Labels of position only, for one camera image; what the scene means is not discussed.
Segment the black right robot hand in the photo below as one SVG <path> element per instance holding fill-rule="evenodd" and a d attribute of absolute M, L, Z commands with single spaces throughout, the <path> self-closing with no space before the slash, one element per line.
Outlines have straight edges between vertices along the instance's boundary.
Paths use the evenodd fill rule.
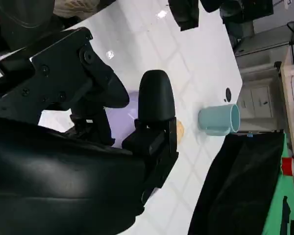
<path fill-rule="evenodd" d="M 135 130 L 115 148 L 105 108 L 129 95 L 89 29 L 44 37 L 0 60 L 0 235 L 116 235 L 177 158 L 174 97 L 146 71 Z"/>

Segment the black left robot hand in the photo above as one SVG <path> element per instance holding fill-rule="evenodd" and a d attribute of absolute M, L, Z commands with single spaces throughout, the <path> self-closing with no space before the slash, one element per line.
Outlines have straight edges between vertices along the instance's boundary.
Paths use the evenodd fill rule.
<path fill-rule="evenodd" d="M 199 26 L 198 0 L 168 0 L 168 3 L 180 31 Z"/>

